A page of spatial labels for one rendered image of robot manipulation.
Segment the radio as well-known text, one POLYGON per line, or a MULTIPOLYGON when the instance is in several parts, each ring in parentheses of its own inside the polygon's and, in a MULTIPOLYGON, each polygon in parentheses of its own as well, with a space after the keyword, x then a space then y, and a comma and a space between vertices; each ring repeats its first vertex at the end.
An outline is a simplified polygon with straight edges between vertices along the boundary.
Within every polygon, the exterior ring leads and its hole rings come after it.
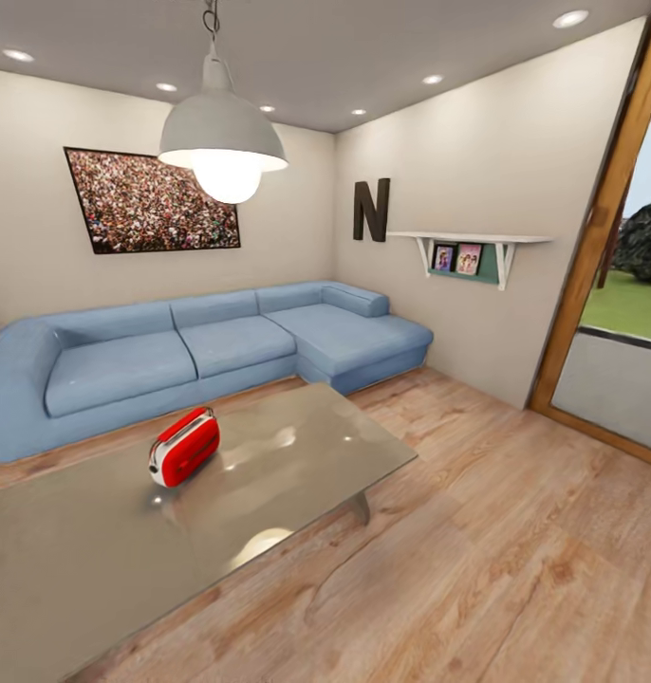
POLYGON ((197 408, 158 437, 148 458, 155 481, 177 487, 218 448, 218 422, 209 411, 197 408))

